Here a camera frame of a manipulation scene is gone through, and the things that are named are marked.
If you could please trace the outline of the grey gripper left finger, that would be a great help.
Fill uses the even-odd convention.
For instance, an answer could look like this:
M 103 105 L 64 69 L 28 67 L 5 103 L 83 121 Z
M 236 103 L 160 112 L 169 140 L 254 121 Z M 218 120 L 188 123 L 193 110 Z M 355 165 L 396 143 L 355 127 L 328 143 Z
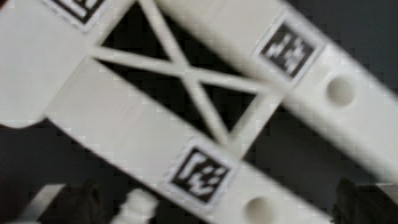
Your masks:
M 110 224 L 99 183 L 46 184 L 16 218 L 18 224 Z

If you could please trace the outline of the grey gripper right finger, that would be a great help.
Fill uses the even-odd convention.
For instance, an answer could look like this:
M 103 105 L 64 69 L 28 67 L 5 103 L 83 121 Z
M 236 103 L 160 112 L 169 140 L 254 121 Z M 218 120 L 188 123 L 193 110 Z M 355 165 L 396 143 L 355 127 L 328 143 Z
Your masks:
M 359 184 L 341 180 L 332 223 L 398 224 L 398 183 Z

